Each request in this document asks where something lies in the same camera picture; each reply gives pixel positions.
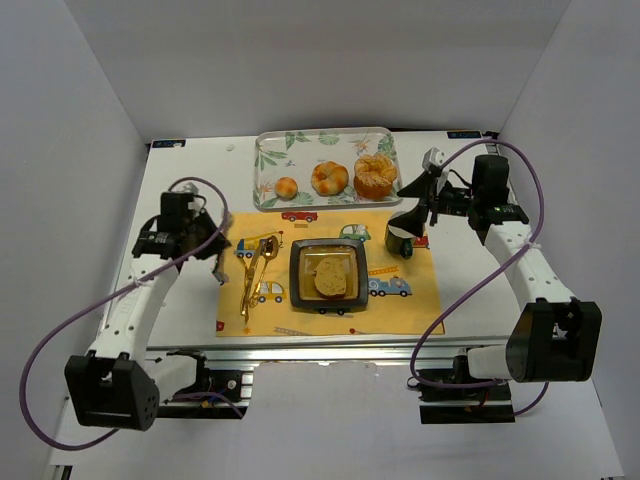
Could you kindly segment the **sliced brown bread loaf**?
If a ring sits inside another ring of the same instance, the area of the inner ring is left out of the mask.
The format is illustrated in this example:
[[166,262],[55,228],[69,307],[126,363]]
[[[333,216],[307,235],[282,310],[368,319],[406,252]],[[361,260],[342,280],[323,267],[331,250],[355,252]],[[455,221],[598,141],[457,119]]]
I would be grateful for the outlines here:
[[323,258],[314,271],[314,286],[324,298],[344,297],[347,293],[347,276],[339,257]]

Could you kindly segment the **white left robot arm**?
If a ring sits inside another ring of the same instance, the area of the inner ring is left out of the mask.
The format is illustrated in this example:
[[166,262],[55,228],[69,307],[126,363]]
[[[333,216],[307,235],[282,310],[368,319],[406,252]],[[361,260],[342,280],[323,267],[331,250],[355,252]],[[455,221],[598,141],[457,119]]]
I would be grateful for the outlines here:
[[88,352],[71,356],[65,366],[81,425],[145,431],[163,402],[202,383],[201,354],[179,350],[152,362],[145,355],[184,261],[208,260],[229,245],[202,196],[188,191],[161,195],[159,214],[143,225],[132,250],[131,291],[114,301]]

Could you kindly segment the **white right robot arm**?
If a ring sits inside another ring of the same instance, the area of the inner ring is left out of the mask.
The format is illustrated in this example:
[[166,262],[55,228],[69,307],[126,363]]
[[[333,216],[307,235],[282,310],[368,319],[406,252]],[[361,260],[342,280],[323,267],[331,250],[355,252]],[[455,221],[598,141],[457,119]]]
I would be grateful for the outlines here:
[[423,173],[399,191],[416,206],[390,218],[388,230],[417,235],[441,215],[467,218],[481,244],[499,263],[521,314],[505,344],[473,347],[454,360],[449,381],[415,378],[436,388],[481,388],[499,382],[583,382],[591,377],[602,313],[579,300],[535,244],[522,208],[510,202],[509,164],[499,155],[479,155],[472,179],[455,187],[442,152],[431,149]]

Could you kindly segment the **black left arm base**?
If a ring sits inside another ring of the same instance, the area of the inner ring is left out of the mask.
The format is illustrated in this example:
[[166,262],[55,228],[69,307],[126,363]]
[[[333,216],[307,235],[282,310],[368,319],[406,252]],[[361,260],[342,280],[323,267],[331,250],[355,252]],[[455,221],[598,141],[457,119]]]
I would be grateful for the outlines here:
[[160,403],[158,418],[162,419],[233,419],[240,420],[247,412],[253,385],[253,372],[238,366],[225,366],[209,360],[205,353],[193,349],[151,352],[147,355],[149,370],[160,367],[162,373],[180,359],[186,368],[180,370],[190,380]]

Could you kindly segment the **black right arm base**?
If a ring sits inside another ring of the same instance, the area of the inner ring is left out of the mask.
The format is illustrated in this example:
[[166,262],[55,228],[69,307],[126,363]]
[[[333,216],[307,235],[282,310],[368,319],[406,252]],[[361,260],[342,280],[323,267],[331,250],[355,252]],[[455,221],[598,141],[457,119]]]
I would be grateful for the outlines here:
[[446,368],[424,368],[419,375],[435,386],[408,384],[419,393],[420,421],[423,425],[507,424],[515,422],[508,385],[482,388],[444,388],[445,384],[482,383],[470,375],[468,359],[456,355]]

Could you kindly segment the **silver metal tongs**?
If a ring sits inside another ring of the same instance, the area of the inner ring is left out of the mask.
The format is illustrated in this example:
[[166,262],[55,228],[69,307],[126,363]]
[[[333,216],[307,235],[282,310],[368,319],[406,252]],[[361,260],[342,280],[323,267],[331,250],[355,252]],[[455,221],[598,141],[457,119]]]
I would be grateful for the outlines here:
[[214,267],[212,269],[212,275],[220,286],[223,286],[225,283],[229,282],[229,277],[224,271],[225,253],[229,248],[225,250],[223,255],[215,259]]

